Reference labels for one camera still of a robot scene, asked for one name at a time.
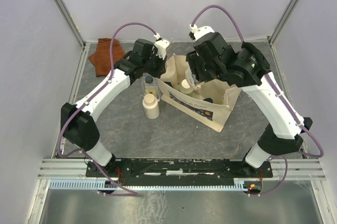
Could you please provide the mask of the pale green lotion bottle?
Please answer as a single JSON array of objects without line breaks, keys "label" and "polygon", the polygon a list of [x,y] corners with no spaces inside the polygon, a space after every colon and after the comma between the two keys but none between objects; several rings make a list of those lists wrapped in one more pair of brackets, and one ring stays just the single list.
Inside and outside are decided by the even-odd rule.
[{"label": "pale green lotion bottle", "polygon": [[184,79],[180,86],[179,86],[179,91],[185,95],[192,95],[193,93],[193,88],[189,85],[187,82],[187,79]]}]

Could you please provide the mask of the cream canvas tote bag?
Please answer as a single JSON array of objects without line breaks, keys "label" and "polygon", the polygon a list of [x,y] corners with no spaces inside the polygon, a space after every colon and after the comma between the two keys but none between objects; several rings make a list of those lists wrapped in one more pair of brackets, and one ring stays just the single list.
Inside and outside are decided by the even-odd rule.
[{"label": "cream canvas tote bag", "polygon": [[158,79],[161,99],[216,132],[221,132],[241,90],[235,85],[212,80],[185,94],[181,92],[180,86],[186,79],[188,65],[185,55],[173,54],[166,61],[166,73]]}]

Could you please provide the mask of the beige pump bottle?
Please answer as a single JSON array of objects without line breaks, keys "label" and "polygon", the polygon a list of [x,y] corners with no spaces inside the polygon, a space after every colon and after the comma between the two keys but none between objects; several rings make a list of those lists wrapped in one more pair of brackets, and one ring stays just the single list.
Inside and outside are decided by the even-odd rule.
[{"label": "beige pump bottle", "polygon": [[142,104],[147,118],[156,119],[159,116],[160,110],[158,100],[153,94],[146,94],[143,98]]}]

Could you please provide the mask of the amber liquid clear bottle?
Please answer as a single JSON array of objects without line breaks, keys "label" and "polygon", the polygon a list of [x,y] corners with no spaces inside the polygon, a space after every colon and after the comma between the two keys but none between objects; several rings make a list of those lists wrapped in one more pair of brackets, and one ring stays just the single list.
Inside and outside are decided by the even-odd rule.
[{"label": "amber liquid clear bottle", "polygon": [[185,71],[185,79],[192,89],[197,90],[201,87],[199,82],[194,78],[194,75],[189,67]]}]

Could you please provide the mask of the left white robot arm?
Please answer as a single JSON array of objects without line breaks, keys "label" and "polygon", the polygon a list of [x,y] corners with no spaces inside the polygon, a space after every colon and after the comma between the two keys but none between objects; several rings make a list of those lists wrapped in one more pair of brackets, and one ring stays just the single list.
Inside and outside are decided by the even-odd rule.
[{"label": "left white robot arm", "polygon": [[114,64],[113,71],[87,96],[75,104],[61,108],[61,137],[85,151],[98,163],[98,171],[105,177],[116,171],[114,155],[100,141],[96,121],[105,108],[143,74],[159,78],[165,73],[167,49],[170,42],[159,39],[135,41],[133,49]]}]

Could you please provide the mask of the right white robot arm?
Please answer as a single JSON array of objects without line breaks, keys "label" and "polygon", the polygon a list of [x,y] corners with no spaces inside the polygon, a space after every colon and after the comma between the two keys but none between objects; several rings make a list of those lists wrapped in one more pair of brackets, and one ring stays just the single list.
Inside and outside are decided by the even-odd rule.
[{"label": "right white robot arm", "polygon": [[235,52],[222,35],[215,31],[190,33],[193,51],[187,53],[186,78],[195,89],[219,80],[245,92],[268,120],[265,131],[250,148],[241,163],[241,171],[253,177],[271,156],[298,152],[303,143],[301,133],[312,120],[299,115],[277,85],[270,64],[253,44],[242,42]]}]

